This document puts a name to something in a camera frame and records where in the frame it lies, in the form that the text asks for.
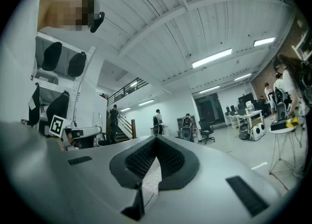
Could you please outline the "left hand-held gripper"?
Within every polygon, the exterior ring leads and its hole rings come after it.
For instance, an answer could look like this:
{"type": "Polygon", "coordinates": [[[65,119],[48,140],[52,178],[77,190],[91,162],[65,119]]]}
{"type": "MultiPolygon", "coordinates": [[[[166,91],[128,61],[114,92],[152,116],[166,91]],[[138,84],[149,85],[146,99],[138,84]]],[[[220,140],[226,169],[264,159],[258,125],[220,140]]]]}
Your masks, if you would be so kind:
{"type": "Polygon", "coordinates": [[[67,119],[54,115],[49,133],[61,149],[88,149],[96,145],[96,137],[102,133],[100,126],[78,128],[67,119]]]}

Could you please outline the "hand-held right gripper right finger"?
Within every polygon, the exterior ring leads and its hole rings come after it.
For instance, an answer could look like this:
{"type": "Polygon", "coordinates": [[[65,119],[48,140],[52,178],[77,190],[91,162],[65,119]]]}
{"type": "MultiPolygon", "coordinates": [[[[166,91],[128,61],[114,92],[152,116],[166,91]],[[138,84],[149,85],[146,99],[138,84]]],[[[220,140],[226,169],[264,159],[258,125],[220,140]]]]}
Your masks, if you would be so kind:
{"type": "Polygon", "coordinates": [[[159,191],[182,189],[199,171],[199,159],[192,151],[161,135],[156,137],[156,158],[162,177],[159,191]]]}

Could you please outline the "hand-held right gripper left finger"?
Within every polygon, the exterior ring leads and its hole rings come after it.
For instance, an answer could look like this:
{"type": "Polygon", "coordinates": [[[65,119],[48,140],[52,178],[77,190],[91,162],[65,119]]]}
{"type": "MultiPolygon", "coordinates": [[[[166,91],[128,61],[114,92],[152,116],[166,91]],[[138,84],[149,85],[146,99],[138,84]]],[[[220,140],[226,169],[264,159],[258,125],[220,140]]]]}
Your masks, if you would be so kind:
{"type": "Polygon", "coordinates": [[[156,158],[155,140],[155,136],[149,136],[111,159],[110,172],[122,187],[141,188],[142,181],[156,158]]]}

